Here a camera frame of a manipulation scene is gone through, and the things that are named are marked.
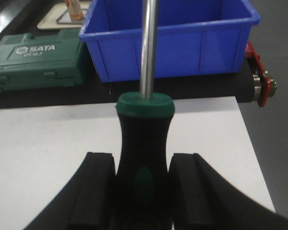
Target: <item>white tabletop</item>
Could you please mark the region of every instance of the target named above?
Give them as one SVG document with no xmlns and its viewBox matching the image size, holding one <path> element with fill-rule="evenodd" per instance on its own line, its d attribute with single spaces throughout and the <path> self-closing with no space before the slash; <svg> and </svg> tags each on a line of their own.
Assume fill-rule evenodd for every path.
<svg viewBox="0 0 288 230">
<path fill-rule="evenodd" d="M 235 98 L 176 100 L 167 139 L 199 153 L 223 177 L 274 211 Z M 114 103 L 0 109 L 0 230 L 24 228 L 71 178 L 88 151 L 113 153 L 121 130 Z"/>
</svg>

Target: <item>blue plastic bin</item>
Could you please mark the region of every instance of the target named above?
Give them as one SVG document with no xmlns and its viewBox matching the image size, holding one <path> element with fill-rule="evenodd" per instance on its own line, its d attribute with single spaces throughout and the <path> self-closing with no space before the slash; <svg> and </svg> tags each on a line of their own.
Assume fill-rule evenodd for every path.
<svg viewBox="0 0 288 230">
<path fill-rule="evenodd" d="M 252 25 L 249 0 L 159 0 L 155 77 L 238 72 Z M 102 82 L 141 75 L 142 0 L 93 0 L 79 37 Z"/>
</svg>

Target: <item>gray floor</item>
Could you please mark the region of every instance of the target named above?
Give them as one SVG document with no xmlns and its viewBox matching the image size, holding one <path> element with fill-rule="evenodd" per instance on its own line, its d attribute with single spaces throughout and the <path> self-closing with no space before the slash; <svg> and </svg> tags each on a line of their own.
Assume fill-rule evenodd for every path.
<svg viewBox="0 0 288 230">
<path fill-rule="evenodd" d="M 288 218 L 288 0 L 251 0 L 261 15 L 251 41 L 278 84 L 265 108 L 240 109 L 276 211 Z"/>
</svg>

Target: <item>sata logo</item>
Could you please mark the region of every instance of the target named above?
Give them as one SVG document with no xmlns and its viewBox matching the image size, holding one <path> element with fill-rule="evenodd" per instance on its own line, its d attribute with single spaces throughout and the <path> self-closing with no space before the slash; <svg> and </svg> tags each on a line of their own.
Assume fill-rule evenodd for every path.
<svg viewBox="0 0 288 230">
<path fill-rule="evenodd" d="M 55 45 L 32 46 L 30 47 L 29 52 L 49 51 L 49 50 L 55 50 Z"/>
<path fill-rule="evenodd" d="M 24 55 L 27 53 L 39 53 L 40 55 L 45 51 L 55 50 L 55 45 L 44 45 L 44 46 L 22 46 L 15 50 L 15 53 L 18 55 Z"/>
<path fill-rule="evenodd" d="M 15 53 L 18 55 L 23 55 L 23 54 L 26 54 L 27 51 L 28 51 L 28 47 L 22 46 L 22 47 L 17 48 Z"/>
</svg>

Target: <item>metal screwdriver shaft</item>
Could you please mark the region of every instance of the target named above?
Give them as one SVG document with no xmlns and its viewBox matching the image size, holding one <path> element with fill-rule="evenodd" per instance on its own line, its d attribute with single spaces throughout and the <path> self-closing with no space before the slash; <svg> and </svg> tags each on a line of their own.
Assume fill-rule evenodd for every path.
<svg viewBox="0 0 288 230">
<path fill-rule="evenodd" d="M 140 96 L 145 100 L 151 98 L 154 92 L 157 18 L 158 0 L 143 0 Z"/>
</svg>

